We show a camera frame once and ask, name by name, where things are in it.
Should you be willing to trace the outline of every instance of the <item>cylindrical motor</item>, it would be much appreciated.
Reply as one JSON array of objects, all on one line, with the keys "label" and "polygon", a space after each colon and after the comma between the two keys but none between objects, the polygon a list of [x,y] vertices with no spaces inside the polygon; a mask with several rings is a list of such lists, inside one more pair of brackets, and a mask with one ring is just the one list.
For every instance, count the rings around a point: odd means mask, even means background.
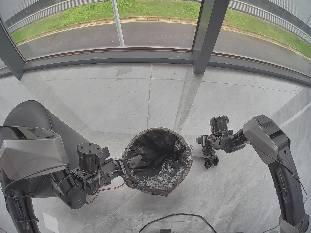
[{"label": "cylindrical motor", "polygon": [[98,165],[95,164],[95,155],[101,152],[101,147],[94,143],[82,143],[77,146],[80,168],[88,173],[98,173]]},{"label": "cylindrical motor", "polygon": [[229,118],[227,116],[212,118],[210,120],[211,131],[213,131],[215,135],[221,135],[224,131],[228,130],[228,122]]}]

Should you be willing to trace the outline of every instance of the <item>robotic arm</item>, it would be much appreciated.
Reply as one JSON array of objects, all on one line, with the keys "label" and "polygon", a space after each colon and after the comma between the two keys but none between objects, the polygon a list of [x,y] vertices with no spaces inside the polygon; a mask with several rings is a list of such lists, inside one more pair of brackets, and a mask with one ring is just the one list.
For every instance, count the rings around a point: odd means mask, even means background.
[{"label": "robotic arm", "polygon": [[31,201],[40,187],[32,191],[30,178],[46,175],[54,194],[68,207],[79,209],[87,204],[87,195],[95,195],[114,178],[130,174],[142,159],[141,155],[113,159],[107,147],[82,143],[77,146],[79,167],[70,170],[62,139],[51,130],[0,126],[0,136],[0,181],[6,209],[18,232],[23,233],[40,233]]},{"label": "robotic arm", "polygon": [[265,115],[256,116],[233,134],[228,130],[227,116],[210,120],[210,135],[196,138],[202,147],[238,151],[251,144],[262,161],[268,165],[281,208],[281,233],[302,233],[309,227],[309,216],[305,214],[301,184],[290,152],[290,139]]}]

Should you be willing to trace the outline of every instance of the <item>white pole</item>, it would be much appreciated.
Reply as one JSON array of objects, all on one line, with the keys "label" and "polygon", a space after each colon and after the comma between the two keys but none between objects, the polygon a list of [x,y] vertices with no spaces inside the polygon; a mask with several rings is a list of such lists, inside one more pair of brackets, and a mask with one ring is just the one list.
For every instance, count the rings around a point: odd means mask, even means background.
[{"label": "white pole", "polygon": [[119,11],[118,11],[118,6],[117,6],[117,0],[111,0],[112,2],[112,9],[114,10],[114,15],[115,15],[115,21],[117,25],[117,32],[119,36],[119,41],[120,41],[120,46],[124,47],[124,39],[123,39],[123,34],[122,34],[122,29],[121,29],[121,23],[120,23],[120,18],[119,18]]}]

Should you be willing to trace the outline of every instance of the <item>black leather cushion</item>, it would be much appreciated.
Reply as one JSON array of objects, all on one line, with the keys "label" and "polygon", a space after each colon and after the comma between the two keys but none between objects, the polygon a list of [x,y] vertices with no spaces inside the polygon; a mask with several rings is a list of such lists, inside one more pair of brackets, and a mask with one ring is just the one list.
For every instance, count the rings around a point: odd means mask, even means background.
[{"label": "black leather cushion", "polygon": [[[59,134],[62,138],[65,150],[67,152],[70,169],[79,166],[79,158],[76,147],[81,143],[88,142],[82,135],[74,131],[67,124],[61,121],[57,116],[48,111],[41,103],[28,100],[16,106],[7,116],[3,125],[5,126],[24,126],[39,127],[50,129]],[[42,184],[45,176],[30,179],[31,191],[36,191]],[[51,183],[45,179],[45,185],[37,197],[53,196],[50,194]]]}]

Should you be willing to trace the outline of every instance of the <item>white square on floor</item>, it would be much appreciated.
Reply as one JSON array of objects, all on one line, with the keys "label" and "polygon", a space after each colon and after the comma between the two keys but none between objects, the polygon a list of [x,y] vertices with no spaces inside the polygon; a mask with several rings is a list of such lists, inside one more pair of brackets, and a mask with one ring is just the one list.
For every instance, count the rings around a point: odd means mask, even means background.
[{"label": "white square on floor", "polygon": [[57,218],[49,216],[48,214],[43,213],[43,220],[45,227],[55,233],[59,233],[58,231],[58,223]]}]

